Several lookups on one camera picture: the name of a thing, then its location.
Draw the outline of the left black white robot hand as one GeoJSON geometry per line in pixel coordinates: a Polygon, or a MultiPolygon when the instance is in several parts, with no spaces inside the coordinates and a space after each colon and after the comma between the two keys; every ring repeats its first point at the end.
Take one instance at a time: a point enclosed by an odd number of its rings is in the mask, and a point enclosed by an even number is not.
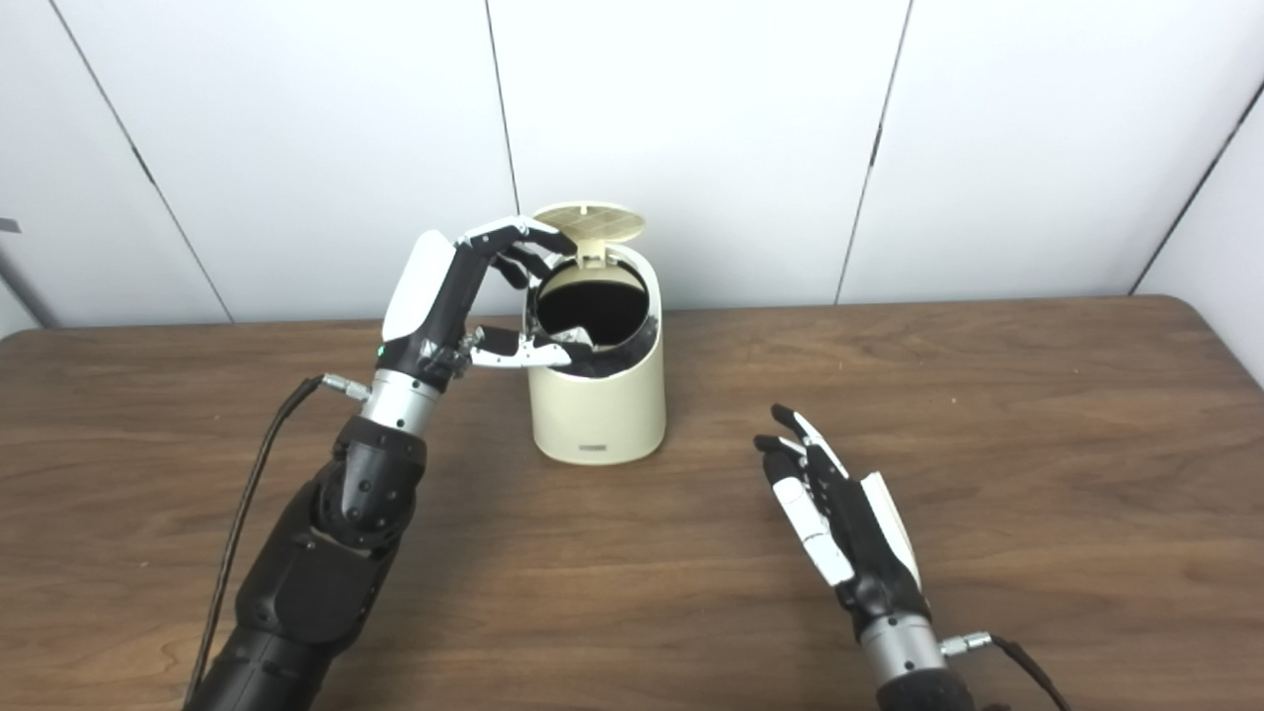
{"type": "Polygon", "coordinates": [[[388,305],[375,366],[445,392],[471,366],[565,367],[592,359],[594,345],[581,328],[561,339],[540,330],[466,328],[488,269],[501,272],[513,288],[528,288],[533,277],[550,275],[533,245],[551,256],[578,250],[557,228],[520,215],[489,221],[456,240],[437,230],[418,237],[388,305]]]}

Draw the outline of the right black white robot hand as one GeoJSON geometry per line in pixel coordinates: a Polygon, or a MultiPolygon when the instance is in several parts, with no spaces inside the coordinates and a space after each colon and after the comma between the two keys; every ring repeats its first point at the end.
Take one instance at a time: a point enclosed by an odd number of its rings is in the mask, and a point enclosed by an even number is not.
{"type": "Polygon", "coordinates": [[[799,411],[776,402],[770,414],[793,436],[755,436],[763,477],[854,634],[881,617],[932,620],[908,528],[882,474],[849,474],[799,411]]]}

